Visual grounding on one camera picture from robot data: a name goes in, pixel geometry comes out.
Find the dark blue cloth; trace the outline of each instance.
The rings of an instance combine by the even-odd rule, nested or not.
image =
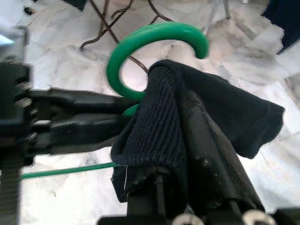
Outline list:
[[[164,166],[187,189],[187,157],[178,96],[192,90],[221,128],[235,151],[253,158],[279,133],[284,108],[232,86],[228,81],[170,60],[155,63],[148,73],[146,96],[112,146],[112,161],[129,166]],[[115,167],[112,182],[120,202],[125,168]]]
[[[72,6],[76,7],[80,11],[83,11],[84,6],[88,0],[63,0],[63,1],[71,4]]]
[[[300,0],[270,0],[262,16],[285,31],[282,53],[300,39]]]

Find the gray metal bolt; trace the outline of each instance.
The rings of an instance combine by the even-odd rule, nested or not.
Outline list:
[[[29,106],[32,103],[32,100],[30,98],[22,98],[19,101],[16,101],[15,105],[20,106],[22,108],[25,108]]]
[[[29,90],[32,88],[32,84],[30,82],[22,82],[18,84],[17,87],[22,88],[23,90]]]
[[[172,221],[172,225],[204,225],[204,222],[193,214],[183,213]]]
[[[37,109],[33,109],[30,112],[30,116],[35,116],[37,114],[38,110]]]
[[[36,141],[37,141],[37,137],[38,137],[38,134],[36,132],[34,133],[31,133],[28,137],[27,137],[27,140],[30,144],[34,144]]]
[[[242,216],[245,225],[255,225],[261,222],[264,225],[277,225],[276,221],[268,214],[260,210],[249,210]]]

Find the green wire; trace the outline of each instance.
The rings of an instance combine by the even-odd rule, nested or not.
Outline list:
[[[104,164],[98,164],[98,165],[88,165],[88,166],[67,168],[67,169],[61,169],[61,170],[30,172],[30,173],[22,174],[21,179],[23,180],[23,179],[46,177],[46,176],[53,176],[53,175],[62,175],[62,174],[67,174],[67,173],[78,173],[78,172],[84,172],[84,171],[90,171],[90,170],[100,170],[100,169],[106,169],[106,168],[115,167],[115,166],[119,166],[119,165],[111,162],[111,163],[104,163]]]

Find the white marble floor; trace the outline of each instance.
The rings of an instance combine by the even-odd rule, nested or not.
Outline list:
[[[29,6],[29,0],[18,0]],[[111,0],[109,15],[127,1]],[[209,0],[154,0],[157,8],[178,22],[203,28],[210,13]],[[60,1],[39,0],[37,12],[24,15],[19,25],[30,29],[27,63],[34,68],[37,89],[59,87],[91,90],[116,95],[109,87],[105,66],[115,43],[105,34],[83,52],[80,44],[96,36],[100,21],[88,3],[83,12]],[[283,31],[260,14],[265,0],[248,5],[230,0],[232,19],[219,8],[211,28],[210,55],[204,60],[193,56],[190,46],[180,41],[162,41],[135,53],[146,66],[160,59],[172,59],[214,73],[233,85],[285,109],[280,135],[261,148],[253,159],[241,161],[267,211],[300,205],[300,43],[281,55]],[[114,31],[122,38],[146,25],[154,14],[146,0],[136,0]],[[146,87],[147,76],[131,61],[122,69],[125,83],[137,90]],[[24,171],[40,171],[108,162],[109,148],[69,156],[40,156]],[[117,201],[110,182],[111,169],[48,177],[22,182],[22,224],[95,224],[101,215],[124,214],[126,204]]]

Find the navy knit fabric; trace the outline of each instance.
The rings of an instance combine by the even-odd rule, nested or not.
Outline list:
[[[273,140],[283,122],[284,108],[262,100],[226,80],[188,66],[163,60],[149,70],[146,97],[114,143],[113,162],[119,165],[162,165],[171,169],[186,191],[187,159],[180,127],[177,99],[192,90],[207,113],[221,128],[235,151],[253,158],[259,148]],[[116,167],[112,182],[121,202],[125,170]]]
[[[182,181],[185,191],[187,159],[176,104],[176,93],[183,89],[181,77],[171,69],[153,68],[147,95],[114,143],[111,157],[119,165],[165,166]]]

